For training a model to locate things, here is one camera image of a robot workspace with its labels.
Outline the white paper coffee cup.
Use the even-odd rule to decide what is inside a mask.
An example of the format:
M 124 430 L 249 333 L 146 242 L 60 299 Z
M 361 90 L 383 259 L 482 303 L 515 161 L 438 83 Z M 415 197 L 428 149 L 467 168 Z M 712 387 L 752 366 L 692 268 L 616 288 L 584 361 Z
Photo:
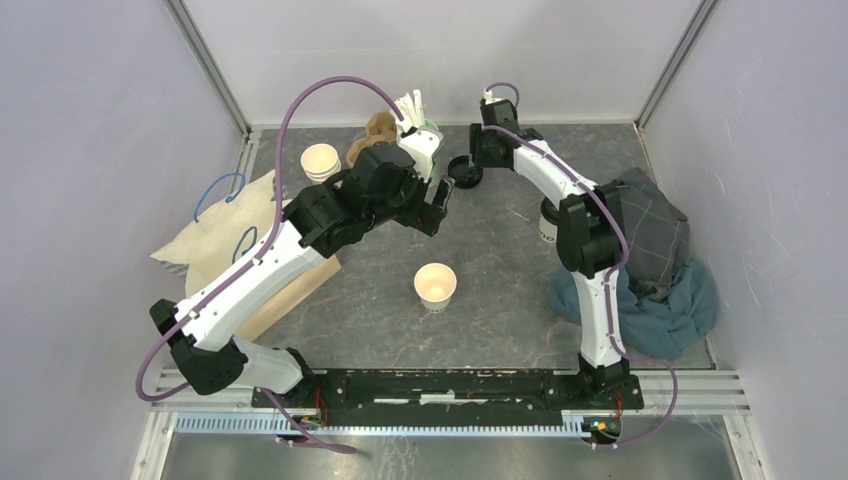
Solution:
M 544 198 L 538 223 L 539 236 L 543 241 L 551 244 L 556 242 L 559 218 L 558 208 L 548 198 Z

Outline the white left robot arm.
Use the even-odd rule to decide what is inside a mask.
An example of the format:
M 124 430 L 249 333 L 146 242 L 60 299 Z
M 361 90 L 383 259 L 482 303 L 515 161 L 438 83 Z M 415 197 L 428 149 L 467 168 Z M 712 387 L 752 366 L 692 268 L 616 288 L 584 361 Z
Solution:
M 150 315 L 186 386 L 199 395 L 233 384 L 260 387 L 290 407 L 306 405 L 314 381 L 305 361 L 292 349 L 241 338 L 237 330 L 302 274 L 386 222 L 434 236 L 454 185 L 441 180 L 426 201 L 442 144 L 440 132 L 422 127 L 395 144 L 363 149 L 353 167 L 302 189 L 279 223 L 200 292 L 178 303 L 157 301 Z

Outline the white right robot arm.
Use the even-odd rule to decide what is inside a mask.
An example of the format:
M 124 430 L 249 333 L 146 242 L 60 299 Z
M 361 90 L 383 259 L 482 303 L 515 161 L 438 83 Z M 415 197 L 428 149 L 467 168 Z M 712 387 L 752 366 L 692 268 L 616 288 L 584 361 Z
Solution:
M 474 165 L 514 171 L 558 210 L 557 254 L 575 282 L 582 328 L 577 392 L 585 405 L 602 408 L 626 393 L 630 377 L 616 298 L 629 256 L 617 187 L 587 179 L 536 130 L 521 128 L 510 100 L 483 99 L 480 113 L 481 123 L 470 128 Z

